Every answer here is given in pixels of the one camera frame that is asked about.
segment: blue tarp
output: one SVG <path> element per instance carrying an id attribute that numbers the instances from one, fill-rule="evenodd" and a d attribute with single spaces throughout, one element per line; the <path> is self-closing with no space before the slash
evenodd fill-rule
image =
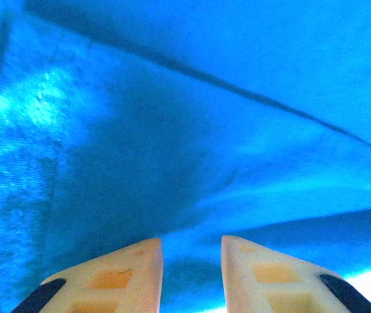
<path id="1" fill-rule="evenodd" d="M 161 312 L 221 235 L 371 269 L 371 1 L 0 1 L 0 312 L 161 237 Z"/>

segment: blue fabric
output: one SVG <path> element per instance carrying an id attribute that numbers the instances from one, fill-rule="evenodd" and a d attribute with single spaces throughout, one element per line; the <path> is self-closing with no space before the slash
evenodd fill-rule
<path id="1" fill-rule="evenodd" d="M 224 304 L 225 234 L 371 269 L 371 1 L 93 2 L 0 1 L 0 312 L 150 237 L 161 312 Z"/>

